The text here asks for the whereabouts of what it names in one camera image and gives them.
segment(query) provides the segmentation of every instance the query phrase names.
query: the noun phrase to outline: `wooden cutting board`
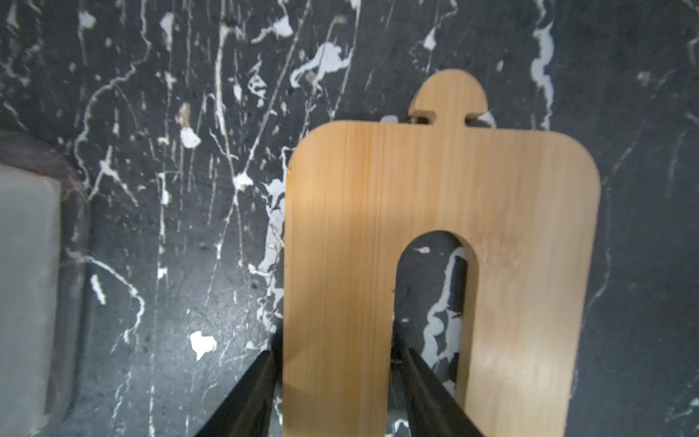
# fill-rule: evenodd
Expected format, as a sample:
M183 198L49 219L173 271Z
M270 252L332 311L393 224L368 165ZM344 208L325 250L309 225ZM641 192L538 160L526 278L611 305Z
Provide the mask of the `wooden cutting board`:
M393 287L419 235L467 249L456 400L487 437L563 435L600 180L578 142L467 127L472 76L430 77L410 115L332 122L291 158L284 261L284 436L383 436Z

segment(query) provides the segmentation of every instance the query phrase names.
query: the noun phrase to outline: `white plastic container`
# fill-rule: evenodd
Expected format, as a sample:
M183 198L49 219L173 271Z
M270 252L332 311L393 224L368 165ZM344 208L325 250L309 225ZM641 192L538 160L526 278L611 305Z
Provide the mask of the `white plastic container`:
M61 155L0 132L0 436L48 429L70 405L88 208Z

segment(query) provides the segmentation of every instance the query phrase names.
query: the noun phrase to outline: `cutting board slot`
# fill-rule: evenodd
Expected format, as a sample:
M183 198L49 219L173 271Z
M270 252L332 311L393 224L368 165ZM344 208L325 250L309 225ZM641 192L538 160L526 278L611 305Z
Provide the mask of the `cutting board slot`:
M475 289L467 298L466 285L469 275L477 277L476 268L473 251L463 238L432 231L405 247L396 269L394 329L452 394L454 382L459 382L460 357L470 356L472 339L461 338L461 332L465 322L473 334L473 309L465 304L475 305ZM460 374L468 375L468 361Z

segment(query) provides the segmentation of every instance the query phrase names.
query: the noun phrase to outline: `dark countertop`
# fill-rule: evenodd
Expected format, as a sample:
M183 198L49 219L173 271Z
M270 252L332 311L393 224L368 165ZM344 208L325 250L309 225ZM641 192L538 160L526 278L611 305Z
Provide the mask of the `dark countertop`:
M220 1L0 6L0 127L63 152L92 202L78 389L53 435L193 435L283 313L296 144L333 119L407 121L446 68L483 84L498 127L550 126L600 170L566 435L698 432L699 6ZM410 249L422 247L396 286L418 350L464 267L449 236ZM430 313L445 326L428 338L442 380L458 301Z

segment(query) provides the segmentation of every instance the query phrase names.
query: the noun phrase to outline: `cutting board handle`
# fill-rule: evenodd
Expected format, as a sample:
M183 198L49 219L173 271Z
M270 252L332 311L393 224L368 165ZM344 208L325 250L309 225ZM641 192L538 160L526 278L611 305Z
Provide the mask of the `cutting board handle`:
M410 103L408 115L422 117L430 124L460 124L488 112L485 91L478 81L462 70L447 69L433 74L422 84Z

